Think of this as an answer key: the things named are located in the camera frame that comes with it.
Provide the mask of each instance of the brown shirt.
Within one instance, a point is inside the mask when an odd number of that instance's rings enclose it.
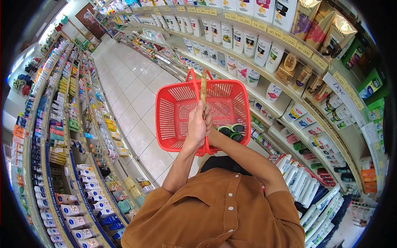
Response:
[[[150,192],[121,237],[123,248],[304,247],[294,199],[278,191],[266,198],[261,183],[221,168],[190,178],[174,195]]]

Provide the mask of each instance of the man's arm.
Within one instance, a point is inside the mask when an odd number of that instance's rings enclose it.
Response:
[[[200,100],[197,107],[189,114],[187,137],[163,182],[162,187],[171,194],[186,184],[196,151],[204,144],[204,138],[208,136],[211,129],[213,128],[210,107],[207,106],[204,110],[203,102]]]
[[[276,191],[288,191],[280,170],[256,151],[212,129],[208,136],[210,145],[224,151],[264,186],[266,196]]]

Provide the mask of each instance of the man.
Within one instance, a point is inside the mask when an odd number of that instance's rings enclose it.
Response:
[[[304,230],[279,169],[216,131],[210,109],[203,110],[199,101],[189,114],[183,148],[163,186],[148,194],[125,229],[123,248],[303,248]],[[210,157],[188,179],[205,136],[228,156]]]

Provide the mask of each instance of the shampoo bottle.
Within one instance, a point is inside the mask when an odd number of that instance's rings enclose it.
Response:
[[[263,67],[268,59],[270,47],[272,46],[272,41],[265,37],[259,36],[258,46],[255,50],[254,62],[258,66]]]

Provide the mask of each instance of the price tag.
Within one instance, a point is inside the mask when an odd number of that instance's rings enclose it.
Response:
[[[317,56],[317,54],[313,54],[312,61],[323,70],[325,70],[328,66],[328,64],[322,58]]]
[[[279,38],[279,39],[283,38],[283,33],[278,31],[277,29],[272,28],[272,27],[268,27],[268,33],[273,35],[276,38]]]
[[[362,102],[360,101],[360,97],[359,96],[355,96],[353,99],[354,104],[356,105],[356,107],[359,110],[362,110],[364,108],[364,105],[362,104]]]
[[[186,8],[187,8],[187,12],[196,12],[195,7],[186,7]]]
[[[205,9],[205,13],[207,13],[208,15],[216,15],[216,10]]]
[[[260,23],[255,20],[251,20],[251,25],[257,29],[260,29],[260,30],[263,30],[266,32],[267,25],[264,23]]]
[[[298,49],[298,51],[300,51],[301,53],[303,53],[304,55],[306,55],[307,57],[311,57],[313,54],[313,51],[307,47],[305,47],[303,44],[301,43],[297,43],[296,49]]]
[[[237,21],[251,26],[251,18],[238,15]]]
[[[288,43],[289,45],[293,46],[293,47],[296,47],[297,43],[298,43],[297,40],[295,40],[294,38],[290,37],[287,34],[283,34],[283,39],[282,40],[285,41],[286,43]]]
[[[196,8],[196,12],[206,14],[205,9],[203,9],[203,8]]]

